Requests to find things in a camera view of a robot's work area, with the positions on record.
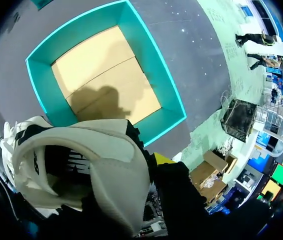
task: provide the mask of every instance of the white sneaker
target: white sneaker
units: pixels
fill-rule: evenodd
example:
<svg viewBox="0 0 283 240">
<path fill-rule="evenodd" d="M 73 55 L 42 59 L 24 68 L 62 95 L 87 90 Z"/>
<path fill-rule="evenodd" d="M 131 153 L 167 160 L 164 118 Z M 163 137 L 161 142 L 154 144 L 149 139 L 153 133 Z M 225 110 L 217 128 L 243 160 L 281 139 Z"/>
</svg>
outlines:
<svg viewBox="0 0 283 240">
<path fill-rule="evenodd" d="M 4 123 L 3 126 L 3 139 L 0 141 L 0 147 L 1 147 L 1 156 L 3 161 L 3 167 L 5 170 L 5 173 L 10 181 L 10 183 L 15 186 L 14 181 L 14 168 L 12 164 L 12 156 L 15 149 L 15 137 L 18 134 L 20 134 L 22 131 L 24 131 L 28 126 L 37 124 L 46 128 L 51 128 L 52 125 L 50 125 L 46 120 L 44 120 L 41 116 L 35 116 L 32 117 L 26 121 L 15 123 L 15 126 L 11 128 L 10 124 L 8 122 Z"/>
<path fill-rule="evenodd" d="M 127 136 L 130 122 L 104 119 L 69 127 L 37 123 L 22 124 L 10 134 L 15 136 L 10 144 L 14 183 L 25 199 L 39 208 L 65 204 L 81 209 L 82 198 L 92 191 L 106 215 L 132 236 L 138 233 L 150 177 L 141 143 L 132 140 L 139 133 Z"/>
</svg>

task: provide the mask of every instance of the blue screen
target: blue screen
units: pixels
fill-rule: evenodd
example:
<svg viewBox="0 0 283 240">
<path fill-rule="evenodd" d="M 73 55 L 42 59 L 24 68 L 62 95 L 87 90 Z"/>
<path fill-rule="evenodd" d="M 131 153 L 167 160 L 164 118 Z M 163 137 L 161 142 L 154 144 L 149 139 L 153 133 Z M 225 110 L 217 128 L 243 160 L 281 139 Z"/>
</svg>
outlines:
<svg viewBox="0 0 283 240">
<path fill-rule="evenodd" d="M 266 132 L 259 132 L 257 136 L 256 143 L 258 143 L 261 146 L 264 146 L 265 148 L 267 147 L 269 141 L 270 141 L 271 136 L 266 133 Z"/>
<path fill-rule="evenodd" d="M 270 158 L 269 155 L 267 155 L 265 158 L 262 157 L 259 157 L 258 159 L 252 158 L 248 160 L 248 165 L 256 169 L 258 172 L 262 173 L 269 158 Z"/>
</svg>

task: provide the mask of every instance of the floor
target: floor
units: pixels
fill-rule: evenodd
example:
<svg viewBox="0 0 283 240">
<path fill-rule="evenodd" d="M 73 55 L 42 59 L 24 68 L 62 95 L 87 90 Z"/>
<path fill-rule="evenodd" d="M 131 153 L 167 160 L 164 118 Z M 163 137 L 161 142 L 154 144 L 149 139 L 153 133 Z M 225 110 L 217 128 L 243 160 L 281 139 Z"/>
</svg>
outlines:
<svg viewBox="0 0 283 240">
<path fill-rule="evenodd" d="M 17 6 L 0 31 L 0 126 L 44 116 L 26 57 L 61 24 L 108 2 L 54 0 L 39 11 L 30 0 Z M 131 0 L 159 46 L 187 114 L 184 122 L 147 147 L 169 158 L 190 144 L 190 133 L 220 108 L 221 95 L 231 84 L 221 40 L 200 2 Z M 15 13 L 20 16 L 16 23 Z"/>
<path fill-rule="evenodd" d="M 258 67 L 254 71 L 249 70 L 249 66 L 254 60 L 247 59 L 245 49 L 239 48 L 235 43 L 235 34 L 241 34 L 240 24 L 245 22 L 241 13 L 235 8 L 232 0 L 198 0 L 198 3 L 207 14 L 217 37 L 220 41 L 223 53 L 226 56 L 226 64 L 229 71 L 231 85 L 227 92 L 226 98 L 241 99 L 247 102 L 258 104 L 264 90 L 263 67 Z M 204 159 L 203 153 L 210 149 L 222 146 L 228 139 L 229 135 L 223 131 L 220 119 L 225 112 L 224 107 L 216 111 L 204 123 L 190 133 L 191 143 L 182 151 L 181 160 L 190 170 L 196 168 Z M 240 151 L 243 144 L 234 142 L 234 150 Z M 241 172 L 248 159 L 238 162 L 240 166 L 237 171 L 229 176 L 229 179 L 237 177 Z"/>
</svg>

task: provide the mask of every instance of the gray carpet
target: gray carpet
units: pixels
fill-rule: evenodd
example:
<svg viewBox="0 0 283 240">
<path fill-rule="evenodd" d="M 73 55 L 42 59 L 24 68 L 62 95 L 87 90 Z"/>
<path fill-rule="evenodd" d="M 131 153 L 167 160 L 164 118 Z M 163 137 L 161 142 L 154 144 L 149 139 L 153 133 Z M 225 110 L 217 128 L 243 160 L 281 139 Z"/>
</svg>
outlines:
<svg viewBox="0 0 283 240">
<path fill-rule="evenodd" d="M 110 0 L 54 0 L 40 11 L 24 0 L 0 34 L 0 124 L 44 115 L 25 59 L 53 30 Z M 225 57 L 208 17 L 195 0 L 132 0 L 153 35 L 183 101 L 187 119 L 151 144 L 172 157 L 190 143 L 189 133 L 220 107 L 230 85 Z M 13 15 L 18 12 L 15 23 Z"/>
</svg>

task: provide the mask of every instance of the black pants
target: black pants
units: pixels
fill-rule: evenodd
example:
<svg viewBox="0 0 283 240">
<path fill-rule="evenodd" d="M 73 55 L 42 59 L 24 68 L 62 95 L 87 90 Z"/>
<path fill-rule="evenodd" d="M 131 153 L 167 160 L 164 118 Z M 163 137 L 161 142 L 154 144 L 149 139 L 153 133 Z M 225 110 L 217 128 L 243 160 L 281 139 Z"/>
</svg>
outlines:
<svg viewBox="0 0 283 240">
<path fill-rule="evenodd" d="M 250 70 L 254 70 L 255 68 L 257 68 L 260 65 L 267 67 L 266 62 L 264 61 L 263 57 L 258 55 L 258 54 L 250 54 L 249 53 L 249 54 L 247 54 L 247 57 L 259 60 L 259 61 L 255 62 L 255 64 L 253 64 L 250 67 Z"/>
<path fill-rule="evenodd" d="M 237 40 L 240 40 L 240 44 L 243 45 L 247 41 L 253 41 L 257 44 L 262 44 L 264 45 L 262 35 L 261 34 L 245 34 L 244 36 L 237 35 Z"/>
</svg>

